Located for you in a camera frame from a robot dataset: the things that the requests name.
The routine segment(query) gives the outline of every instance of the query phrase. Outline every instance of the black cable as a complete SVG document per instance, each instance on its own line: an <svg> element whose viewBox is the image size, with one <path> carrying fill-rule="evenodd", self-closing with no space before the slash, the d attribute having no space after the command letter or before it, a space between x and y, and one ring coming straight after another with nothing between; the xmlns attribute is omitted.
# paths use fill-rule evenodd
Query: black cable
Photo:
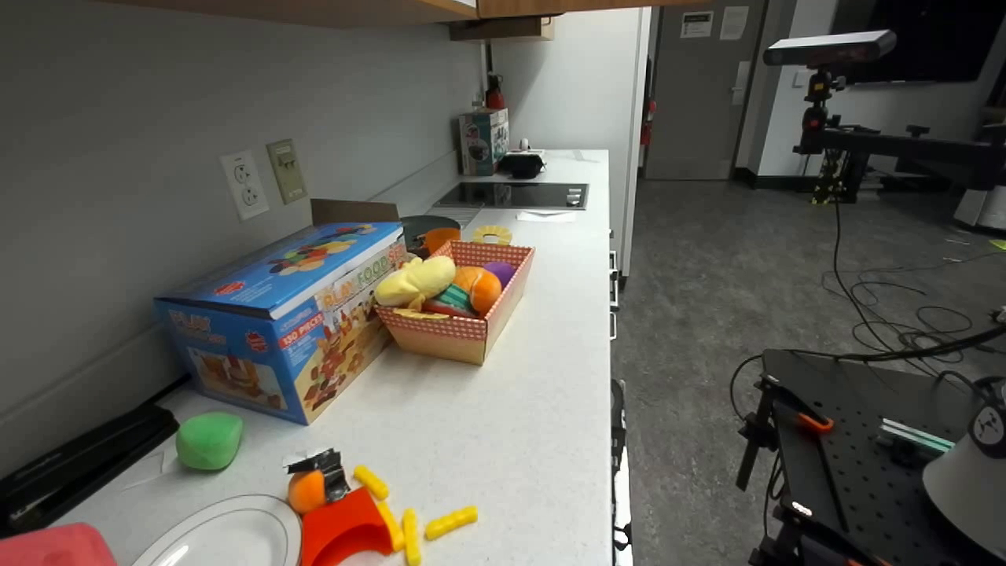
<svg viewBox="0 0 1006 566"><path fill-rule="evenodd" d="M854 281L850 290L854 294L854 290L870 290L870 285L890 285L890 290L899 290L899 292L912 292L912 294L929 294L926 290L917 285L909 285L909 282L899 282L899 281L887 281L887 277L878 277L878 281Z"/></svg>
<svg viewBox="0 0 1006 566"><path fill-rule="evenodd" d="M1003 259L1003 251L936 259L933 265L864 265L864 268L850 268L846 274L933 274L933 270L952 270L952 268L978 265L978 261L992 261L992 259Z"/></svg>
<svg viewBox="0 0 1006 566"><path fill-rule="evenodd" d="M941 328L933 323L926 310L941 310L941 315L950 315L956 321L962 321L958 328ZM947 304L920 304L914 309L914 321L933 334L970 334L975 328L975 321L956 309L947 309Z"/></svg>
<svg viewBox="0 0 1006 566"><path fill-rule="evenodd" d="M970 389L975 389L975 379L965 378L962 371L941 371L941 375L936 375L936 382L947 379L947 378L956 378L956 379L962 379Z"/></svg>
<svg viewBox="0 0 1006 566"><path fill-rule="evenodd" d="M830 290L830 285L827 285L827 277L832 277L832 274L822 274L822 285L823 285L830 294L851 297L851 301L863 309L863 315L875 316L870 328L863 323L863 321L851 328L851 339L854 339L857 345L875 350L875 351L890 351L890 350L883 350L883 345L875 345L878 339L864 339L864 337L857 334L863 328L869 328L870 334L875 334L875 328L887 328L887 331L896 334L896 339L899 339L903 345L907 345L907 343L914 343L914 328L896 323L896 321L883 316L878 309L870 309L869 301L857 297L857 290L870 290L875 282L883 282L883 285L894 285L894 290L907 290L907 292L929 294L926 290L914 290L914 285L907 285L907 282L894 282L894 281L857 281L857 282L850 285L850 294L846 294L846 292ZM912 365L914 371L933 378L933 369L929 369L926 361L907 361L907 365Z"/></svg>
<svg viewBox="0 0 1006 566"><path fill-rule="evenodd" d="M899 337L907 350L929 350L929 345L942 345L950 339L929 334L929 331L909 331ZM947 355L933 355L933 361L941 365L958 365L965 361L965 351L947 351Z"/></svg>
<svg viewBox="0 0 1006 566"><path fill-rule="evenodd" d="M883 343L883 337L870 328L870 316L863 310L857 297L851 294L851 290L846 285L842 281L842 270L841 270L841 256L842 256L842 205L832 201L836 208L836 238L832 238L832 249L830 249L830 270L842 290L842 294L850 297L850 304L854 309L857 321L864 323L864 331L879 343L879 350L894 351L894 345Z"/></svg>
<svg viewBox="0 0 1006 566"><path fill-rule="evenodd" d="M836 355L836 357L851 357L851 361L896 361L896 357L933 357L933 355L950 355L950 351L962 351L962 350L975 350L987 339L1006 337L1006 323L996 323L983 334L973 334L952 343L941 343L931 350L909 350L909 351L878 351L878 355Z"/></svg>
<svg viewBox="0 0 1006 566"><path fill-rule="evenodd" d="M732 378L729 378L729 406L732 406L732 414L744 420L744 412L737 406L737 379L742 378L742 371L751 365L751 361L761 361L761 355L748 355L744 361L737 365Z"/></svg>
<svg viewBox="0 0 1006 566"><path fill-rule="evenodd" d="M987 355L1006 355L1003 350L994 350L994 345L975 345L975 350Z"/></svg>
<svg viewBox="0 0 1006 566"><path fill-rule="evenodd" d="M983 395L987 403L996 403L1001 393L994 386L1003 386L1006 378L1003 375L987 375L975 379L975 393Z"/></svg>
<svg viewBox="0 0 1006 566"><path fill-rule="evenodd" d="M765 501L761 501L761 541L767 539L767 505L772 505L772 501L778 501L774 489L778 489L780 476L782 476L782 460L778 454L772 476L767 476L767 483L765 483Z"/></svg>
<svg viewBox="0 0 1006 566"><path fill-rule="evenodd" d="M863 331L863 323L851 328L851 339L854 339L857 345L875 350L875 351L890 351L890 350L878 350L878 345L875 345L870 339L864 339L857 331ZM920 357L909 357L907 365L914 369L917 375L936 378L936 369L931 369L931 365L920 361Z"/></svg>

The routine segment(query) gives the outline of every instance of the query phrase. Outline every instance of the cardboard box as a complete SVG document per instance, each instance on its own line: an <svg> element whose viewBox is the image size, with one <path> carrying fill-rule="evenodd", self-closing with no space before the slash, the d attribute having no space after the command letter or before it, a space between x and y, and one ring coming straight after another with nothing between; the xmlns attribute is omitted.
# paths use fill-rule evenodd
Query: cardboard box
<svg viewBox="0 0 1006 566"><path fill-rule="evenodd" d="M519 297L526 294L526 281L532 270L534 249L448 241L442 249L437 249L437 256L449 256L458 268L484 268L490 261L510 261L517 265L517 274L510 277L497 304L484 316L449 316L449 321L403 316L395 309L380 309L380 304L379 304L379 315L398 350L482 365L495 350L495 343L501 339Z"/></svg>
<svg viewBox="0 0 1006 566"><path fill-rule="evenodd" d="M403 261L391 205L315 201L315 227L162 294L158 315L208 395L309 425L387 345L371 290Z"/></svg>

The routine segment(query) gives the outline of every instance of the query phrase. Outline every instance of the gray floor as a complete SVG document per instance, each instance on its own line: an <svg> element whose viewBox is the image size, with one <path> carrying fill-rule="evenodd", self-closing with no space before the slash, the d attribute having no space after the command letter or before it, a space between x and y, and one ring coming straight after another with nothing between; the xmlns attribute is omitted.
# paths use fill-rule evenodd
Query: gray floor
<svg viewBox="0 0 1006 566"><path fill-rule="evenodd" d="M842 281L869 281L857 297L894 321L983 328L1006 304L1006 256L956 230L950 209L952 194L864 194L842 208ZM827 277L830 249L832 209L807 194L641 185L612 350L629 382L635 562L744 562L761 541L767 460L748 493L732 486L742 437L726 379L744 355L774 345L864 351L851 337L857 316ZM936 309L917 321L917 304L950 304L970 321ZM947 361L975 378L1006 375L1003 355Z"/></svg>

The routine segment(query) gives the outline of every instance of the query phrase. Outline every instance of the gray wall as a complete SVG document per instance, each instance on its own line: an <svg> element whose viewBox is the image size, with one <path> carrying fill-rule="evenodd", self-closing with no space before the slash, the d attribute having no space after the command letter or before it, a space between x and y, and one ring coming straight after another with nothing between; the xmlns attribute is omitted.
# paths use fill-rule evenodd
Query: gray wall
<svg viewBox="0 0 1006 566"><path fill-rule="evenodd" d="M765 6L765 25L756 51L756 75L751 75L751 90L744 104L742 137L732 156L737 170L756 170L761 159L765 133L774 115L778 82L780 82L780 65L767 65L761 54L774 41L789 34L794 10L797 10L797 0L767 0Z"/></svg>
<svg viewBox="0 0 1006 566"><path fill-rule="evenodd" d="M0 476L180 378L151 294L309 224L311 194L453 182L476 45L437 25L332 30L85 0L0 2ZM219 155L254 150L270 213L240 221Z"/></svg>
<svg viewBox="0 0 1006 566"><path fill-rule="evenodd" d="M652 10L566 12L553 25L549 41L495 41L510 137L611 150L611 230L629 277Z"/></svg>

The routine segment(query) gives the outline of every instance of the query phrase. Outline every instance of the white countertop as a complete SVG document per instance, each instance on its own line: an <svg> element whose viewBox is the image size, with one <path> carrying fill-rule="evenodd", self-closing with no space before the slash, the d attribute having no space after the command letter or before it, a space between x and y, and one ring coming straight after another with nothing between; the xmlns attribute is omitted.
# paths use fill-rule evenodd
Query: white countertop
<svg viewBox="0 0 1006 566"><path fill-rule="evenodd" d="M180 420L210 410L243 414L240 460L219 476L189 476L167 439L63 521L90 521L129 562L218 501L285 497L285 463L338 445L345 468L368 463L387 477L395 511L482 508L476 528L426 544L431 566L611 566L611 170L603 150L544 150L544 159L544 182L592 185L588 209L497 208L466 224L466 236L503 224L517 244L534 249L526 297L482 369L391 345L311 428L172 393Z"/></svg>

